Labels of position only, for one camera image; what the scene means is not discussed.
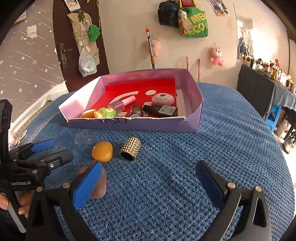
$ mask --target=pink hanging tool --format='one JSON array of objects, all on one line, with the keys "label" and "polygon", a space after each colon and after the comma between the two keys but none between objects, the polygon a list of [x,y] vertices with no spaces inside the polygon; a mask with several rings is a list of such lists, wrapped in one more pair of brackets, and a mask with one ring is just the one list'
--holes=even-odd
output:
[{"label": "pink hanging tool", "polygon": [[189,63],[188,63],[188,56],[186,56],[186,69],[188,70],[188,66],[189,66]]},{"label": "pink hanging tool", "polygon": [[200,58],[198,59],[198,77],[197,77],[197,82],[200,81]]}]

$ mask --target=human hand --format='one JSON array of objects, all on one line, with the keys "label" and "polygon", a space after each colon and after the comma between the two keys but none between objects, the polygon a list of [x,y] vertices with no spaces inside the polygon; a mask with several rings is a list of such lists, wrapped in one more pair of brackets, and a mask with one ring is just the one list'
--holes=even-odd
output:
[{"label": "human hand", "polygon": [[0,208],[3,209],[3,210],[7,210],[7,208],[8,208],[8,199],[1,192],[0,192]]},{"label": "human hand", "polygon": [[19,215],[24,214],[25,217],[28,218],[31,201],[32,201],[32,191],[29,190],[29,191],[26,191],[19,200],[21,205],[21,207],[19,208]]},{"label": "human hand", "polygon": [[[26,191],[24,195],[20,198],[19,202],[21,204],[21,207],[19,208],[19,215],[24,214],[26,218],[28,218],[29,210],[31,206],[31,197],[32,197],[32,191]],[[8,209],[8,199],[3,194],[0,193],[0,208],[3,210]]]}]

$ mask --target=orange toy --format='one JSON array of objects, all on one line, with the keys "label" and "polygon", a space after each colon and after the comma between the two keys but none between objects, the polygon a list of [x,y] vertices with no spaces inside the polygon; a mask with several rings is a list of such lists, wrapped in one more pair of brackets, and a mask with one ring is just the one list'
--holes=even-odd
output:
[{"label": "orange toy", "polygon": [[95,109],[91,109],[91,110],[87,110],[85,112],[82,113],[80,118],[95,118]]},{"label": "orange toy", "polygon": [[91,155],[99,162],[108,162],[113,157],[113,147],[110,142],[101,141],[93,147]]}]

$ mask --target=clear plastic cup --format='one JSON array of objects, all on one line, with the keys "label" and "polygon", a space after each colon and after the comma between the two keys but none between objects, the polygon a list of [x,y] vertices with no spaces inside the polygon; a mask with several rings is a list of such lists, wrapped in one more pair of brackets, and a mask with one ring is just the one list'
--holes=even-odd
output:
[{"label": "clear plastic cup", "polygon": [[91,156],[91,151],[96,144],[94,131],[84,129],[79,132],[75,137],[75,144],[84,156]]}]

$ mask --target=black bottle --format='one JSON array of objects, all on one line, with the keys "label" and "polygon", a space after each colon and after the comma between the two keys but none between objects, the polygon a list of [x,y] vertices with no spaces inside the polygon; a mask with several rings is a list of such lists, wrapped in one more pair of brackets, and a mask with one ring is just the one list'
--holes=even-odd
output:
[{"label": "black bottle", "polygon": [[153,114],[156,117],[178,116],[178,108],[170,105],[164,105],[162,107],[144,105],[143,111]]}]

